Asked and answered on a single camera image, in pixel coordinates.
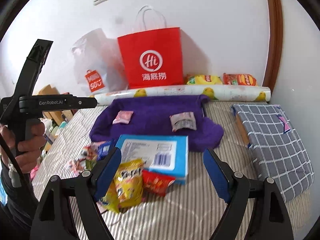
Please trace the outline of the person's left hand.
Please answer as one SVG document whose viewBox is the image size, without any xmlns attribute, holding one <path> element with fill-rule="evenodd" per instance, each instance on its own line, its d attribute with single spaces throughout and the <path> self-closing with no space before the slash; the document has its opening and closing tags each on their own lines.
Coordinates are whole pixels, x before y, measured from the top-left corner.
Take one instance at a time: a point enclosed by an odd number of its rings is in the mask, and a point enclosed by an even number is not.
<svg viewBox="0 0 320 240">
<path fill-rule="evenodd" d="M 30 173 L 37 164 L 37 159 L 41 155 L 40 148 L 46 144 L 44 138 L 45 125 L 40 122 L 31 127 L 33 137 L 30 140 L 18 143 L 18 150 L 22 155 L 15 159 L 23 173 Z M 1 125 L 1 135 L 10 149 L 15 149 L 15 136 L 6 126 Z"/>
</svg>

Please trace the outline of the person's left forearm dark sleeve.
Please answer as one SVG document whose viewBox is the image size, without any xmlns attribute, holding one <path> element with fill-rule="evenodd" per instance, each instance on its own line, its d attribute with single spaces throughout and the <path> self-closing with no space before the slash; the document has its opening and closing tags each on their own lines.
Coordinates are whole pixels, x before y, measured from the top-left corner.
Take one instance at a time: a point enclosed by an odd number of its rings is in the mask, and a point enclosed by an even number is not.
<svg viewBox="0 0 320 240">
<path fill-rule="evenodd" d="M 14 188 L 9 169 L 1 163 L 1 181 L 8 196 L 6 205 L 1 205 L 1 239 L 29 239 L 38 200 L 29 189 Z"/>
</svg>

